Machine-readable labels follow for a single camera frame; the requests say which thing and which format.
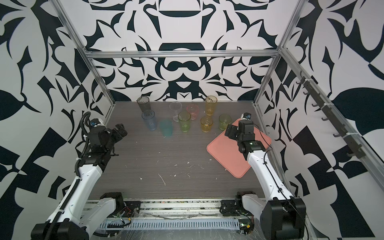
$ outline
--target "drinking glass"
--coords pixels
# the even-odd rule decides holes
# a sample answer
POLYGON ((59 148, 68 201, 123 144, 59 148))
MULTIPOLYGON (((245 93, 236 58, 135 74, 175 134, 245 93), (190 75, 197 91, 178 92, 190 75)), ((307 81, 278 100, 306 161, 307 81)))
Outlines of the drinking glass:
POLYGON ((166 119, 161 121, 160 129, 161 129, 161 132, 163 133, 163 136, 165 137, 172 136, 173 127, 172 127, 172 122, 170 120, 166 119))
POLYGON ((155 112, 151 109, 145 110, 142 114, 141 117, 143 118, 145 124, 147 125, 148 129, 153 131, 156 130, 157 123, 156 123, 156 117, 155 117, 155 112))
POLYGON ((204 116, 201 118, 200 123, 201 123, 201 130, 203 132, 209 132, 212 128, 214 121, 212 120, 211 116, 204 116))
POLYGON ((195 120, 199 114, 199 106, 196 104, 189 104, 187 106, 187 112, 191 114, 191 120, 195 120))
POLYGON ((187 111, 181 111, 178 116, 180 129, 183 132, 188 132, 191 127, 191 114, 187 111))
POLYGON ((205 114, 212 116, 215 112, 217 98, 215 96, 208 96, 205 99, 205 114))
POLYGON ((139 107, 140 107, 142 112, 144 112, 145 110, 151 109, 149 97, 147 97, 147 96, 139 97, 136 102, 139 104, 139 107))
POLYGON ((173 120, 175 122, 178 122, 179 119, 177 118, 178 114, 181 112, 181 107, 182 107, 182 104, 181 102, 171 102, 170 105, 169 105, 169 108, 171 109, 172 111, 172 114, 173 114, 173 120))
POLYGON ((232 118, 230 115, 228 114, 221 114, 220 117, 218 118, 218 127, 221 129, 221 130, 226 130, 227 127, 228 127, 228 124, 231 123, 232 121, 232 118))

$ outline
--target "clear cup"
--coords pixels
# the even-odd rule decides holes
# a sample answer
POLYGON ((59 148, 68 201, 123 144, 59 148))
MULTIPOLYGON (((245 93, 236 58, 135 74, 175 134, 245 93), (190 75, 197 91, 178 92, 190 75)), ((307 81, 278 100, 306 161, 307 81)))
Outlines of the clear cup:
POLYGON ((147 125, 148 129, 151 131, 156 130, 157 127, 157 122, 156 122, 156 117, 155 117, 155 112, 151 109, 145 110, 142 114, 141 117, 143 118, 145 124, 147 125))
POLYGON ((203 132, 209 132, 212 128, 214 121, 211 116, 204 116, 201 118, 200 123, 201 123, 201 130, 203 132))
POLYGON ((187 112, 191 114, 191 120, 195 120, 199 114, 199 106, 196 104, 189 104, 187 106, 187 112))
POLYGON ((160 122, 160 129, 165 137, 170 137, 172 136, 172 131, 173 131, 173 126, 172 126, 172 121, 171 120, 163 120, 160 122))
POLYGON ((212 116, 215 112, 217 98, 215 96, 208 96, 205 98, 205 114, 212 116))
POLYGON ((188 132, 191 127, 191 114, 187 111, 181 111, 178 116, 180 129, 183 132, 188 132))
POLYGON ((141 96, 137 99, 137 104, 139 105, 142 112, 145 110, 151 109, 151 104, 149 102, 149 97, 147 96, 141 96))
POLYGON ((228 127, 228 124, 231 123, 232 121, 232 118, 230 115, 228 114, 221 114, 220 117, 218 118, 218 127, 221 129, 221 130, 226 130, 227 127, 228 127))
POLYGON ((182 108, 181 102, 171 102, 169 105, 170 110, 172 111, 172 118, 175 122, 178 122, 179 119, 177 118, 178 114, 181 112, 182 108))

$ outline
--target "patterned wallpaper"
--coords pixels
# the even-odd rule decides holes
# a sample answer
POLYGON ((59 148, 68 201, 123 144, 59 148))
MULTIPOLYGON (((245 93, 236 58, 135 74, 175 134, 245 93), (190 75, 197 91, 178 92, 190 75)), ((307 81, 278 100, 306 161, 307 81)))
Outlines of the patterned wallpaper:
POLYGON ((62 0, 94 51, 276 49, 297 0, 62 0))
POLYGON ((94 63, 116 101, 253 100, 271 57, 103 58, 94 63))
POLYGON ((46 0, 0 3, 0 235, 30 239, 75 177, 84 111, 110 107, 46 0))
MULTIPOLYGON (((384 5, 309 0, 289 51, 383 158, 384 5)), ((384 192, 281 60, 260 100, 267 130, 318 237, 384 237, 384 192)))

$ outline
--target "pink cup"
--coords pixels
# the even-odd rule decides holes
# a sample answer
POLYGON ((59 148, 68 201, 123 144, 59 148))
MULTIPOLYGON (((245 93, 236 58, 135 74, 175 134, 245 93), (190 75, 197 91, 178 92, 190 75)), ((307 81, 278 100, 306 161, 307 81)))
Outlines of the pink cup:
POLYGON ((199 107, 195 104, 189 104, 187 106, 187 112, 191 114, 191 120, 194 120, 197 118, 197 115, 199 114, 199 107))

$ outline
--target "blue cup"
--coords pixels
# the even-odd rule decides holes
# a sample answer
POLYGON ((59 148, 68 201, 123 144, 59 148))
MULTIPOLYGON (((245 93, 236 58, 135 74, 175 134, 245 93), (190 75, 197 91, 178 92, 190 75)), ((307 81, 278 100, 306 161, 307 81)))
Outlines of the blue cup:
POLYGON ((160 129, 161 129, 161 132, 163 133, 163 135, 165 137, 172 136, 173 126, 172 126, 172 122, 170 120, 166 119, 166 120, 161 121, 160 122, 160 129))
POLYGON ((143 118, 145 124, 147 125, 148 129, 151 131, 156 130, 157 123, 156 123, 156 117, 155 117, 155 112, 151 109, 145 110, 142 114, 141 117, 143 118))

